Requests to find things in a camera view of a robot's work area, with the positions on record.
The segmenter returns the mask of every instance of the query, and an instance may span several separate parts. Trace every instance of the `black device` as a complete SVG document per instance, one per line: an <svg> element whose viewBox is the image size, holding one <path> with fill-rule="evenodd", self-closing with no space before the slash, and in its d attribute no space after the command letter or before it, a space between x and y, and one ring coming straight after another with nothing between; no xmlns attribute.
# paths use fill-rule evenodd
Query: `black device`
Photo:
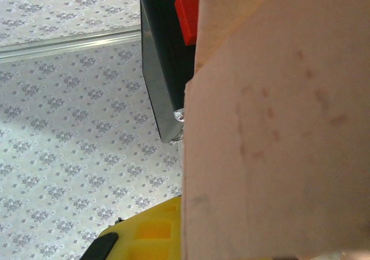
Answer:
<svg viewBox="0 0 370 260"><path fill-rule="evenodd" d="M181 139L186 83L194 74L195 45L186 46L175 0L140 0L143 75L161 141Z"/></svg>

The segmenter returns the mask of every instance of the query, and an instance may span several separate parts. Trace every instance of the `silver edge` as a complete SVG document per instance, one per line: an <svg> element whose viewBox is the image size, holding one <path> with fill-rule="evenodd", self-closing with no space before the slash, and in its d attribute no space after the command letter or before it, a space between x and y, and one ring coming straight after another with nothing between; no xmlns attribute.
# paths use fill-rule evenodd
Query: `silver edge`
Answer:
<svg viewBox="0 0 370 260"><path fill-rule="evenodd" d="M0 64L140 40L140 25L0 47Z"/></svg>

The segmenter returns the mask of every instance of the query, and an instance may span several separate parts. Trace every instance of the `yellow object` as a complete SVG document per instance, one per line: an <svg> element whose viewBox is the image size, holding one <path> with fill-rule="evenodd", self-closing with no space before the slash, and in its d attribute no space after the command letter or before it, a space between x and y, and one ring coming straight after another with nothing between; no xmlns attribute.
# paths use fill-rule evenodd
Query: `yellow object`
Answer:
<svg viewBox="0 0 370 260"><path fill-rule="evenodd" d="M119 235L106 260L180 260L180 197L111 226Z"/></svg>

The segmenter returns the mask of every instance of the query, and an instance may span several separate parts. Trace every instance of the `patterned wallpaper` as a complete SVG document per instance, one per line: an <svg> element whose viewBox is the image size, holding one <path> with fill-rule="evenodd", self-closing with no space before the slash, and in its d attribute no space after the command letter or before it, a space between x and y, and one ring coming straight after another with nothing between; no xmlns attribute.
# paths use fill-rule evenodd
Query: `patterned wallpaper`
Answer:
<svg viewBox="0 0 370 260"><path fill-rule="evenodd" d="M78 260L117 217L181 194L140 43L0 65L0 260Z"/></svg>
<svg viewBox="0 0 370 260"><path fill-rule="evenodd" d="M139 0L0 0L0 46L139 25Z"/></svg>

